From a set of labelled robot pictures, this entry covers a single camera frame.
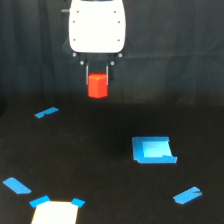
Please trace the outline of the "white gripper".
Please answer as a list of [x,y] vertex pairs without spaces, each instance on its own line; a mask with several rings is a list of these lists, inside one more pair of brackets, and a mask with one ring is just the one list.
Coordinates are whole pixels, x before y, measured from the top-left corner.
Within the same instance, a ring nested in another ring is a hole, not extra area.
[[107,84],[114,80],[115,60],[129,54],[133,47],[126,32],[123,0],[71,0],[68,13],[68,37],[63,51],[79,58],[88,84],[87,55],[106,55]]

